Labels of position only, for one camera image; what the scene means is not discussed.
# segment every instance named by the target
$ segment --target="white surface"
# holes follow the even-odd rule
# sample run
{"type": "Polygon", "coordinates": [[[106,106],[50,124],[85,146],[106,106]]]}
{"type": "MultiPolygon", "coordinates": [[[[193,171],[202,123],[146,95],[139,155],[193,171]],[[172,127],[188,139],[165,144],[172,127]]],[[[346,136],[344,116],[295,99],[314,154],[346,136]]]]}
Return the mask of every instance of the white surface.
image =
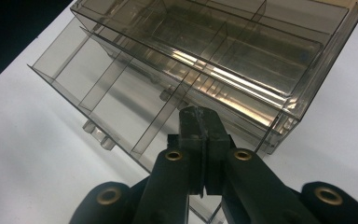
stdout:
{"type": "MultiPolygon", "coordinates": [[[[72,17],[62,13],[0,76],[0,223],[67,223],[96,185],[146,176],[83,132],[86,119],[26,66],[72,17]]],[[[322,180],[358,200],[358,27],[304,120],[265,161],[292,188],[322,180]]]]}

